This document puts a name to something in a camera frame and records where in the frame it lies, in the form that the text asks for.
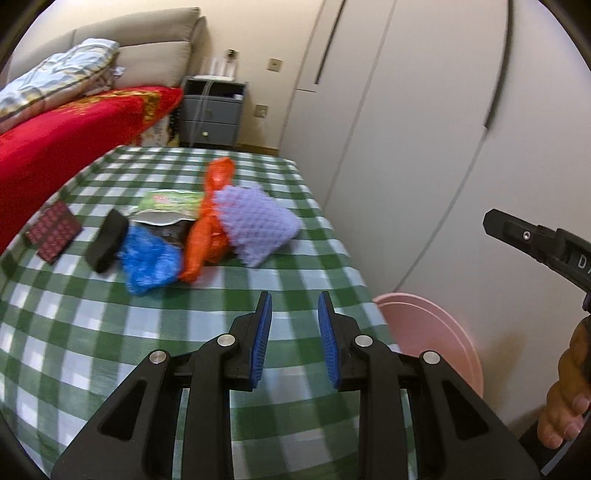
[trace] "drawer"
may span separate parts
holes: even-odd
[[[203,105],[201,100],[196,98],[184,98],[181,108],[181,119],[187,122],[193,120],[203,120],[214,124],[232,124],[237,125],[240,121],[240,103],[220,102],[218,100],[208,100],[205,105],[205,113],[201,112],[202,118],[195,118],[195,110],[201,109]]]
[[[236,125],[212,124],[199,122],[180,122],[180,141],[190,142],[191,129],[194,125],[193,143],[203,143],[210,145],[228,145],[234,144],[236,136]]]

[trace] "black sponge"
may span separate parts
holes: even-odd
[[[115,263],[128,228],[129,220],[126,217],[115,209],[109,212],[84,255],[92,270],[103,273]]]

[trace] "metal screw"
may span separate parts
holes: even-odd
[[[374,340],[367,335],[358,335],[357,337],[355,337],[355,343],[357,343],[357,345],[359,346],[371,346],[373,342]]]
[[[234,345],[235,341],[236,341],[236,339],[234,338],[234,336],[230,335],[229,333],[226,333],[224,335],[220,335],[219,337],[217,337],[217,344],[220,346]]]
[[[161,364],[165,360],[166,360],[166,352],[163,352],[162,350],[156,350],[155,352],[152,352],[150,354],[150,361],[153,364]]]
[[[425,352],[423,354],[423,360],[430,365],[437,365],[441,361],[441,357],[437,352]]]

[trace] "cabinet handle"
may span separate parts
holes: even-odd
[[[333,24],[333,28],[330,32],[329,40],[326,44],[326,48],[324,49],[324,54],[322,55],[322,59],[320,60],[320,66],[318,67],[318,73],[316,74],[316,79],[314,80],[314,84],[318,85],[320,83],[320,78],[322,77],[322,72],[324,71],[324,64],[326,63],[326,58],[329,56],[329,50],[332,46],[332,41],[335,37],[336,29],[339,26],[340,17],[343,15],[343,10],[345,9],[345,3],[347,0],[343,0],[340,4],[339,13],[337,13],[335,18],[335,23]]]

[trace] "blue gripper pad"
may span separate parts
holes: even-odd
[[[326,305],[324,295],[320,295],[318,298],[318,323],[320,325],[320,336],[322,337],[322,348],[324,350],[326,369],[328,370],[333,387],[339,388],[341,381],[339,348],[336,343],[335,333],[332,328],[329,309]]]
[[[262,366],[265,362],[269,331],[271,330],[271,314],[273,311],[271,295],[267,295],[263,306],[261,320],[256,331],[256,337],[251,353],[251,387],[256,388],[262,376]]]

